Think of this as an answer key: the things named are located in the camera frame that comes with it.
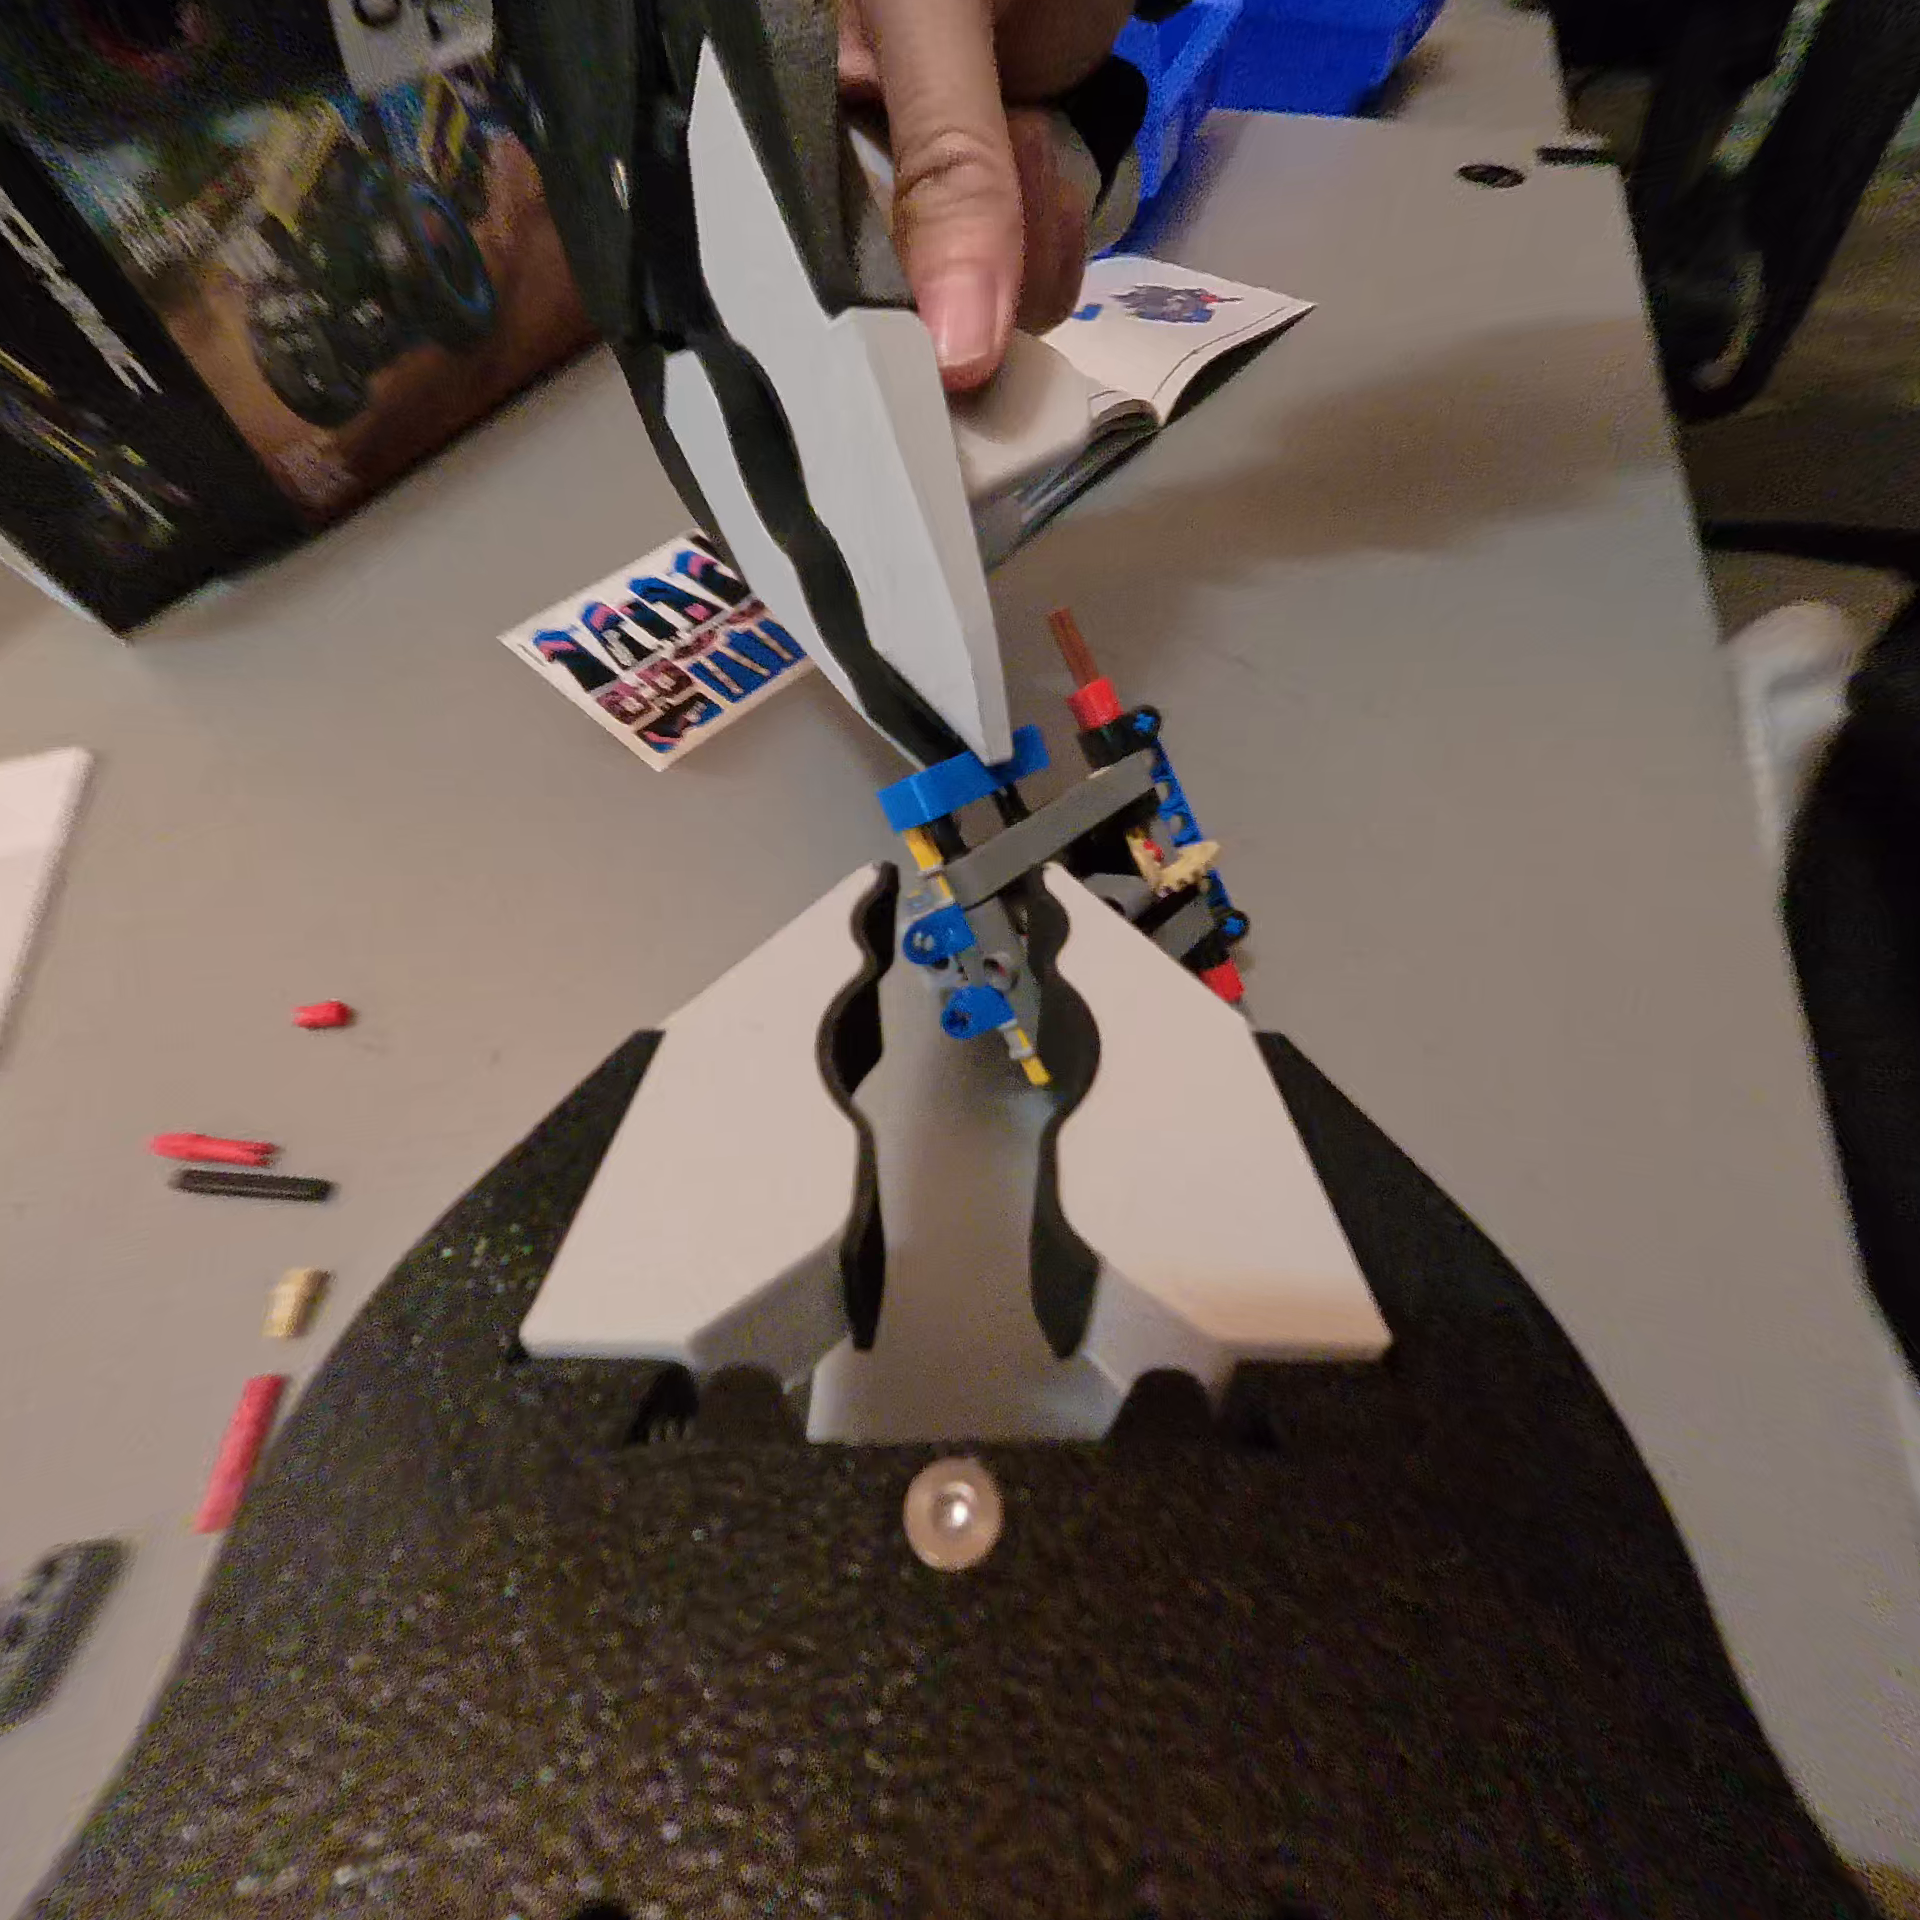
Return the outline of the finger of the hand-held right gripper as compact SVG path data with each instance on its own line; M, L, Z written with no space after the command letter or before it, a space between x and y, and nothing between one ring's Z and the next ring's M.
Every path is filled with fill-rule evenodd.
M804 489L855 581L868 638L933 710L933 754L1014 751L992 600L933 342L907 305L838 303L845 263L800 233L800 184L759 38L736 40L747 104L710 38L687 109L687 346L752 357Z
M736 573L901 754L933 754L933 710L873 647L852 573L809 503L783 411L750 355L691 346L662 362L662 423Z

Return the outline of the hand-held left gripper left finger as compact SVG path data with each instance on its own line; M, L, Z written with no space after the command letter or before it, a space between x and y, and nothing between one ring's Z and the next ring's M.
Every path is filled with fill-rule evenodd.
M880 1327L884 1230L856 1090L881 1054L901 877L855 870L659 1032L518 1327L541 1361L803 1386Z

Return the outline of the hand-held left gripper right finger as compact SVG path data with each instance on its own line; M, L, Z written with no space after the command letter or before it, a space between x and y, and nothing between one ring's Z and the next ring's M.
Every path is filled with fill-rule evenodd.
M1062 866L1030 901L1047 1346L1087 1365L1377 1361L1388 1323L1264 1033Z

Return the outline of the grey and blue lego assembly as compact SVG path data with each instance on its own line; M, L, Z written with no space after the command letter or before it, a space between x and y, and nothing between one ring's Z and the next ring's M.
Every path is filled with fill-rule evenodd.
M1037 727L1019 727L1009 760L960 752L877 793L919 873L903 901L903 960L927 978L950 1040L996 1040L1033 1088L1048 1071L1029 899L1047 866L1080 880L1229 1007L1243 1001L1237 947L1251 926L1173 769L1161 710L1119 701L1075 613L1048 611L1047 629L1071 679L1083 776L1029 806L1024 782L1048 769L1048 751Z

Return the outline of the lego sticker sheet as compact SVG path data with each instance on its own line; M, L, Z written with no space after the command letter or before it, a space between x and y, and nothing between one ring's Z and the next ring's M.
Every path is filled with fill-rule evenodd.
M700 529L497 642L659 773L812 672L800 640Z

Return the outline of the open lego instruction booklet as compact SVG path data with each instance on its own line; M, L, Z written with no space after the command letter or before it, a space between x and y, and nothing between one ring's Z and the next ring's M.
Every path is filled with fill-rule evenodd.
M984 569L1313 309L1151 257L1093 261L1070 319L1019 333L992 383L950 402Z

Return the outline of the lego set box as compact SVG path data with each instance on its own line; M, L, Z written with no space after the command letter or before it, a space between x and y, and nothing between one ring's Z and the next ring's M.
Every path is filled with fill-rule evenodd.
M501 5L3 5L5 563L109 634L591 335Z

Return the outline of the long red lego axle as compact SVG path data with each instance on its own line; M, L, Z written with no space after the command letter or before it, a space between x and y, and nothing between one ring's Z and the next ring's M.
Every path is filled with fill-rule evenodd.
M252 1376L238 1392L191 1521L200 1536L229 1529L279 1421L287 1376Z

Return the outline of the grey lego connector piece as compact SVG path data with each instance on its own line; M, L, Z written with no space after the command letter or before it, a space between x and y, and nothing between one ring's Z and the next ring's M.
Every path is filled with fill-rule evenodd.
M52 1698L125 1563L127 1544L118 1538L62 1544L5 1598L3 1736Z

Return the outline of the person's right hand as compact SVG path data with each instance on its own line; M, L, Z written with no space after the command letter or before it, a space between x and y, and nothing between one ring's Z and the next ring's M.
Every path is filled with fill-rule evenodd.
M1096 182L1053 106L1095 75L1128 5L836 5L836 78L893 160L893 249L948 394L977 391L1017 333L1077 305Z

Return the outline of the blue plastic bin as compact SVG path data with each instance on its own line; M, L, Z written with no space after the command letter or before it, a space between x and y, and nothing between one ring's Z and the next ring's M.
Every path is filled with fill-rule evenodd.
M1102 247L1158 240L1200 202L1237 114L1356 117L1419 50L1437 2L1137 5L1116 57L1141 95L1134 221Z

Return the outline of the white printed leaflet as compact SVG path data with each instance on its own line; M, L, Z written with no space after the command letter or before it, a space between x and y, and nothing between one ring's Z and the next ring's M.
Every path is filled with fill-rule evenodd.
M3 763L3 1029L23 991L94 754L64 749Z

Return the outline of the black office chair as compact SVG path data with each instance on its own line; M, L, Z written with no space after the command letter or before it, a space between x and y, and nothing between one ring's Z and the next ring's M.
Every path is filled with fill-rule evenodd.
M1671 411L1741 411L1769 385L1916 109L1917 5L1822 5L1758 149L1720 158L1779 72L1789 2L1549 2L1574 78L1648 86L1622 166Z

